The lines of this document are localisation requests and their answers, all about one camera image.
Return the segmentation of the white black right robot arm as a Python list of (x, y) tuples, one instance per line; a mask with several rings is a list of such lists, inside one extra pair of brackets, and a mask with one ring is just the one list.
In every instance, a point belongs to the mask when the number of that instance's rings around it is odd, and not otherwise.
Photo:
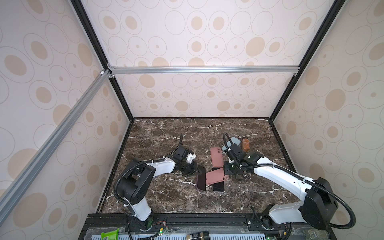
[(314, 180), (275, 164), (259, 152), (243, 152), (241, 149), (230, 148), (224, 151), (229, 160), (224, 162), (225, 175), (243, 174), (245, 171), (264, 177), (290, 193), (299, 200), (290, 204), (272, 204), (261, 217), (266, 229), (272, 223), (307, 223), (315, 229), (326, 230), (336, 210), (336, 199), (327, 192), (332, 192), (330, 184), (319, 178)]

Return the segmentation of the pink phone case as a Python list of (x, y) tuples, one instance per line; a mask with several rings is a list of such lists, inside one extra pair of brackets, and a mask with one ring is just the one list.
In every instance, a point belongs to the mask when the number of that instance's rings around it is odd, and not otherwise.
[(224, 159), (222, 154), (222, 149), (219, 147), (211, 148), (211, 161), (213, 168), (223, 168), (224, 167)]
[(229, 179), (229, 176), (225, 175), (224, 168), (219, 168), (217, 170), (206, 173), (206, 184), (213, 185), (217, 183), (224, 182)]

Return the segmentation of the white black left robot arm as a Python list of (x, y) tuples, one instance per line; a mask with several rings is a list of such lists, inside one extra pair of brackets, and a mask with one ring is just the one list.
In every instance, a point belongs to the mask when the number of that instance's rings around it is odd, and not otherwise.
[(193, 176), (198, 172), (198, 164), (193, 159), (177, 160), (162, 157), (156, 160), (132, 160), (114, 184), (115, 198), (129, 208), (131, 214), (139, 221), (146, 222), (151, 218), (152, 209), (146, 200), (147, 191), (153, 178), (181, 173), (182, 176)]

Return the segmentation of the phone with black screen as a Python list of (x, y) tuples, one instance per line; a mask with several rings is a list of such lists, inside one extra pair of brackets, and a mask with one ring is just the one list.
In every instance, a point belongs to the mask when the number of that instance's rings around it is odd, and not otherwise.
[(224, 184), (224, 182), (219, 182), (219, 183), (212, 184), (212, 190), (214, 192), (224, 192), (225, 191), (225, 184)]

